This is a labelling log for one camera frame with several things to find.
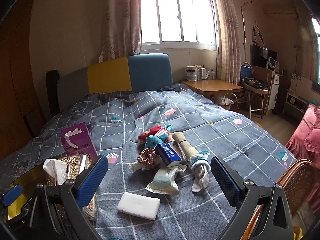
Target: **pink curtain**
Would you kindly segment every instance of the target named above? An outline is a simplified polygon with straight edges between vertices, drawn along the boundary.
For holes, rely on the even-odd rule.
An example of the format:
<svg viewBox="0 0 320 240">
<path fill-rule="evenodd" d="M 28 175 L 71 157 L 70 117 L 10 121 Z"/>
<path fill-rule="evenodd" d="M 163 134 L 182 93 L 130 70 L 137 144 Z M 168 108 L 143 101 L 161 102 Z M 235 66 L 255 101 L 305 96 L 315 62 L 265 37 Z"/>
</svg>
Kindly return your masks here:
<svg viewBox="0 0 320 240">
<path fill-rule="evenodd" d="M 106 3 L 100 58 L 105 61 L 140 53 L 142 0 L 106 0 Z"/>
<path fill-rule="evenodd" d="M 232 0 L 215 0 L 218 78 L 233 84 L 240 80 L 240 37 Z"/>
</svg>

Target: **screw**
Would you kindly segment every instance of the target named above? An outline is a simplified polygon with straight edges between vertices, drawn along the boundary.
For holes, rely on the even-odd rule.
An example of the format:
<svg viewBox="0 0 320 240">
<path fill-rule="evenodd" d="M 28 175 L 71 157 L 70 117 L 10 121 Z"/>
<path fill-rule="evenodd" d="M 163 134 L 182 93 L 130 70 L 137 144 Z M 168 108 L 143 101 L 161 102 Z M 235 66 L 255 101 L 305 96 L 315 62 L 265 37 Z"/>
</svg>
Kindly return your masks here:
<svg viewBox="0 0 320 240">
<path fill-rule="evenodd" d="M 276 188 L 277 189 L 282 189 L 283 187 L 282 187 L 282 185 L 280 183 L 276 183 Z"/>
<path fill-rule="evenodd" d="M 245 183 L 247 186 L 254 186 L 254 182 L 253 182 L 251 179 L 247 179 L 244 183 Z"/>
<path fill-rule="evenodd" d="M 37 188 L 42 188 L 42 187 L 43 187 L 43 183 L 42 183 L 42 182 L 39 182 L 36 187 L 37 187 Z"/>
<path fill-rule="evenodd" d="M 66 184 L 67 186 L 71 186 L 74 182 L 75 182 L 74 179 L 67 179 L 67 180 L 65 181 L 65 184 Z"/>
</svg>

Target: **wet wipes package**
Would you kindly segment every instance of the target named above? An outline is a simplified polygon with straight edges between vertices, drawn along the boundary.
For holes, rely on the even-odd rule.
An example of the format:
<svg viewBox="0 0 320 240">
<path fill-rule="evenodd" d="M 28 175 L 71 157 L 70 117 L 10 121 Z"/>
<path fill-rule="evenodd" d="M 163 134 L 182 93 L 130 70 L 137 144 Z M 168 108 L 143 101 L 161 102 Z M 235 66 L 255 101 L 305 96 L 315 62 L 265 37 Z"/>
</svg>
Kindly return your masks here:
<svg viewBox="0 0 320 240">
<path fill-rule="evenodd" d="M 175 166 L 182 161 L 181 157 L 170 146 L 170 144 L 158 143 L 155 150 L 167 167 Z"/>
<path fill-rule="evenodd" d="M 179 188 L 174 179 L 178 172 L 184 172 L 186 169 L 187 166 L 182 164 L 172 167 L 166 167 L 162 164 L 153 178 L 153 181 L 146 187 L 146 190 L 157 194 L 179 194 Z"/>
</svg>

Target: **blue gripper pad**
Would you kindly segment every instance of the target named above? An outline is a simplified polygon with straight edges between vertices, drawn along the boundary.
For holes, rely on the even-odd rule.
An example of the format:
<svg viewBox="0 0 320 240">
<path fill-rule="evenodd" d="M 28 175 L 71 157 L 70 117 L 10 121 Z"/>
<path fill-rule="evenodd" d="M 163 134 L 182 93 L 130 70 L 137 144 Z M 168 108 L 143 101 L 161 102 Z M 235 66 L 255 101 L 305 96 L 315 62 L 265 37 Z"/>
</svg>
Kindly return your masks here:
<svg viewBox="0 0 320 240">
<path fill-rule="evenodd" d="M 80 208 L 89 204 L 107 171 L 108 159 L 100 155 L 89 168 L 83 170 L 78 175 L 75 190 L 77 204 Z"/>
<path fill-rule="evenodd" d="M 22 187 L 18 184 L 10 189 L 3 197 L 1 203 L 9 207 L 22 194 Z"/>
<path fill-rule="evenodd" d="M 211 159 L 211 172 L 217 180 L 230 206 L 236 207 L 237 209 L 240 208 L 243 200 L 242 191 L 244 190 L 241 176 L 236 171 L 230 169 L 220 156 L 215 156 Z M 238 183 L 233 180 L 233 176 L 237 177 L 236 179 L 239 180 Z"/>
</svg>

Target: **plastic container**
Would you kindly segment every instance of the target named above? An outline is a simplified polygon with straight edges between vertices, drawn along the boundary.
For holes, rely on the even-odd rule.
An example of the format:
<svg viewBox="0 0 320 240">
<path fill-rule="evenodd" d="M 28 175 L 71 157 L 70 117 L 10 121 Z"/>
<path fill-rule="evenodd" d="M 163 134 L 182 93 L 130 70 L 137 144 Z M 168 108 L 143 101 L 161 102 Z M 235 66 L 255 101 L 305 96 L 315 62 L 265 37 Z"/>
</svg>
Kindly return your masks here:
<svg viewBox="0 0 320 240">
<path fill-rule="evenodd" d="M 187 66 L 186 67 L 186 76 L 188 81 L 197 81 L 198 80 L 198 71 L 196 66 Z"/>
</svg>

